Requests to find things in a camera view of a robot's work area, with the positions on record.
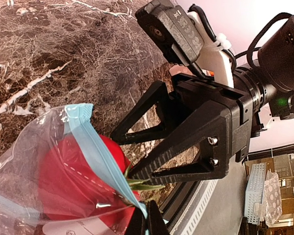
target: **green light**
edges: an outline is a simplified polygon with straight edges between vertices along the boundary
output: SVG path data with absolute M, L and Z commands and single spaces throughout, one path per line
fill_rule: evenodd
M 287 106 L 288 105 L 288 99 L 286 99 L 286 98 L 279 98 L 278 99 L 278 105 L 280 105 L 280 106 Z

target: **ziplock bag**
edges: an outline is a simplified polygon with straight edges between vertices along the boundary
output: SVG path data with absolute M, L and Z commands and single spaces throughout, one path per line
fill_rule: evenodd
M 0 157 L 0 235 L 124 234 L 140 203 L 129 161 L 90 124 L 92 104 L 53 108 Z
M 279 175 L 276 172 L 267 172 L 263 203 L 265 203 L 265 221 L 271 227 L 282 215 L 280 182 Z

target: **screw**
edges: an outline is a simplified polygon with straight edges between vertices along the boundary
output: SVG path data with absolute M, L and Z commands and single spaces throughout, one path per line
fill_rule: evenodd
M 162 36 L 162 32 L 161 32 L 159 29 L 155 28 L 154 32 L 155 32 L 155 34 L 158 35 L 159 37 Z
M 216 145 L 218 143 L 218 139 L 216 137 L 208 137 L 208 142 L 211 145 Z
M 210 159 L 210 163 L 213 165 L 213 166 L 217 166 L 219 164 L 219 160 L 218 159 L 213 159 L 211 158 Z

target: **bolt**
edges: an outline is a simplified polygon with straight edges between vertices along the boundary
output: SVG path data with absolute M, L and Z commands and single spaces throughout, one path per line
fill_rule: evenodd
M 208 137 L 208 142 L 211 145 L 216 145 L 218 143 L 218 139 L 216 137 Z
M 213 165 L 213 166 L 217 166 L 219 164 L 219 160 L 218 159 L 213 159 L 211 158 L 210 159 L 210 163 Z

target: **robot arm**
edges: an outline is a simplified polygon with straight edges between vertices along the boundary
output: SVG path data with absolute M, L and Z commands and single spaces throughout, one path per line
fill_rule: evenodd
M 289 18 L 260 48 L 259 61 L 238 68 L 229 43 L 217 40 L 199 7 L 193 5 L 187 14 L 169 0 L 153 0 L 136 17 L 164 57 L 187 66 L 194 76 L 173 76 L 171 93 L 165 83 L 154 82 L 113 131 L 111 138 L 119 144 L 163 139 L 133 167 L 131 178 L 150 179 L 150 184 L 222 178 L 229 159 L 236 156 L 240 162 L 248 154 L 250 138 L 264 130 L 258 115 L 261 107 L 269 103 L 273 115 L 294 118 L 294 16 L 282 13 L 266 25 L 247 51 L 249 62 L 268 27 Z M 153 105 L 161 123 L 127 134 Z M 200 151 L 191 164 L 157 171 L 194 145 L 200 145 Z

